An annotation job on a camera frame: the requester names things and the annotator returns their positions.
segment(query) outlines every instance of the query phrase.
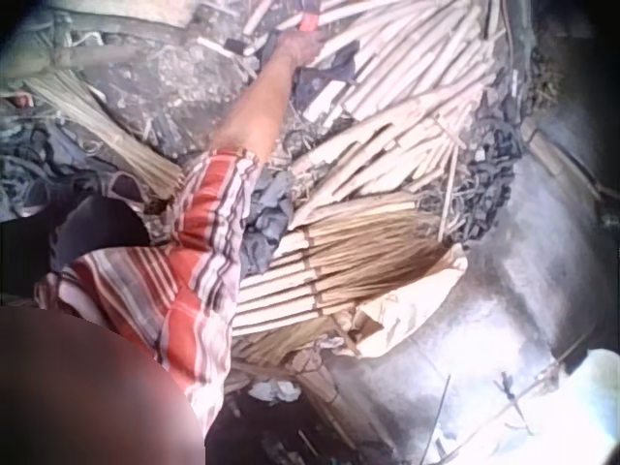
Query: debris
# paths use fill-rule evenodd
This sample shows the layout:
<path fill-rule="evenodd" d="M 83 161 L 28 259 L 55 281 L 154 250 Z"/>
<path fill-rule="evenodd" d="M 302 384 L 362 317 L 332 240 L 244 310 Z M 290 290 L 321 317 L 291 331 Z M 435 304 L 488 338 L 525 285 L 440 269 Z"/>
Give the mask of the debris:
<path fill-rule="evenodd" d="M 295 402 L 301 395 L 301 389 L 290 381 L 270 380 L 254 383 L 248 394 L 263 402 Z"/>

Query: person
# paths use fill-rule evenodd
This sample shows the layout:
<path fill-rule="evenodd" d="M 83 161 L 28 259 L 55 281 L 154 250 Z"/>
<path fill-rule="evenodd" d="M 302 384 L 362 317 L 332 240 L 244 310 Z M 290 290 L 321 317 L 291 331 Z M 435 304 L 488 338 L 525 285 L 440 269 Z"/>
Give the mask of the person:
<path fill-rule="evenodd" d="M 222 406 L 230 369 L 243 218 L 279 135 L 295 70 L 321 46 L 317 32 L 279 37 L 209 150 L 185 169 L 167 212 L 170 243 L 148 246 L 144 234 L 122 244 L 108 240 L 135 222 L 133 212 L 122 201 L 90 196 L 58 233 L 60 248 L 72 251 L 64 253 L 66 263 L 35 287 L 41 308 L 106 327 L 157 360 L 184 392 L 203 435 Z M 76 252 L 80 241 L 88 244 Z"/>

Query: concrete floor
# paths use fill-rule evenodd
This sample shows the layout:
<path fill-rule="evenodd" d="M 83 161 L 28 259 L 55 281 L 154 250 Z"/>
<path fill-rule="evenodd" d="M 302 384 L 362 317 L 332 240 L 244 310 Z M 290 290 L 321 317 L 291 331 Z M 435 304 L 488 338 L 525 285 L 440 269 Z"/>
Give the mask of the concrete floor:
<path fill-rule="evenodd" d="M 602 154 L 609 146 L 602 138 L 610 122 L 599 118 L 615 116 L 611 101 L 605 106 L 599 81 L 585 85 L 582 73 L 567 79 L 567 95 L 542 124 L 573 155 L 605 174 Z M 552 356 L 603 319 L 599 328 L 605 330 L 588 347 L 617 351 L 616 243 L 597 230 L 591 200 L 568 178 L 551 177 L 531 157 L 515 172 L 499 227 L 472 246 L 469 268 L 442 308 L 381 358 L 329 361 L 341 391 L 354 392 L 385 427 L 398 459 L 419 463 L 448 374 L 439 428 L 459 443 L 505 405 L 493 383 L 502 371 L 514 376 L 513 390 L 519 392 Z M 609 172 L 606 178 L 613 182 Z"/>

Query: dark cloth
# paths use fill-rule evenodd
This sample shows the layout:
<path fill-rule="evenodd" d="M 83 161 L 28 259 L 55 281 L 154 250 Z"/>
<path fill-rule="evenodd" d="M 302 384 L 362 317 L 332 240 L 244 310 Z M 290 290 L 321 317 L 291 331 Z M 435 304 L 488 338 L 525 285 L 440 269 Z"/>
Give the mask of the dark cloth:
<path fill-rule="evenodd" d="M 29 218 L 0 224 L 0 294 L 30 298 L 46 274 L 82 255 L 148 245 L 148 231 L 124 201 L 88 196 L 62 219 L 48 206 Z"/>

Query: striped shirt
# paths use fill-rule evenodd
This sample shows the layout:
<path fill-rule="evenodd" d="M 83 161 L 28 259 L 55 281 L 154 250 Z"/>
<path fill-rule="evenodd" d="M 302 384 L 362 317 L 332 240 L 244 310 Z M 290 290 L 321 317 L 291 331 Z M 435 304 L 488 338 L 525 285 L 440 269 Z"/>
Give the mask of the striped shirt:
<path fill-rule="evenodd" d="M 186 170 L 167 212 L 171 242 L 98 250 L 49 274 L 42 308 L 104 326 L 161 363 L 206 435 L 224 400 L 239 288 L 242 220 L 259 165 L 246 150 L 216 150 Z"/>

